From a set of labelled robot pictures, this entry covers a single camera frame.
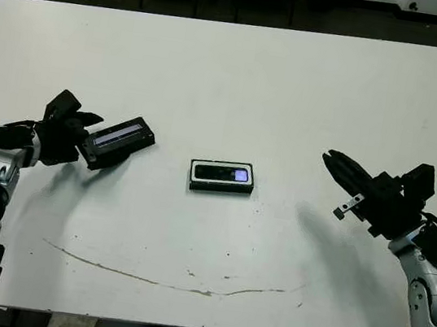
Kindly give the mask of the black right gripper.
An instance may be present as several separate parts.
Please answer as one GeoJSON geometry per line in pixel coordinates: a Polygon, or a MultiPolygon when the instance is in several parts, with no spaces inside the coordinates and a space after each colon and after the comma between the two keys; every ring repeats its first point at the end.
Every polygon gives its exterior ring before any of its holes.
{"type": "Polygon", "coordinates": [[[422,224],[418,205],[404,196],[398,177],[386,172],[372,177],[354,159],[337,150],[326,151],[322,158],[335,182],[351,195],[349,201],[334,210],[339,220],[352,212],[361,221],[369,222],[371,235],[387,240],[422,224]]]}

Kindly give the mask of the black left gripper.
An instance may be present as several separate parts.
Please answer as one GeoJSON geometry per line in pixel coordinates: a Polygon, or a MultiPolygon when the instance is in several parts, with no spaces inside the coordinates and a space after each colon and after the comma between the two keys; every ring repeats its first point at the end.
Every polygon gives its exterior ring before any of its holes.
{"type": "Polygon", "coordinates": [[[39,161],[45,166],[76,162],[79,159],[77,146],[89,136],[86,127],[103,121],[101,116],[93,112],[63,114],[54,109],[36,127],[41,143],[39,161]]]}

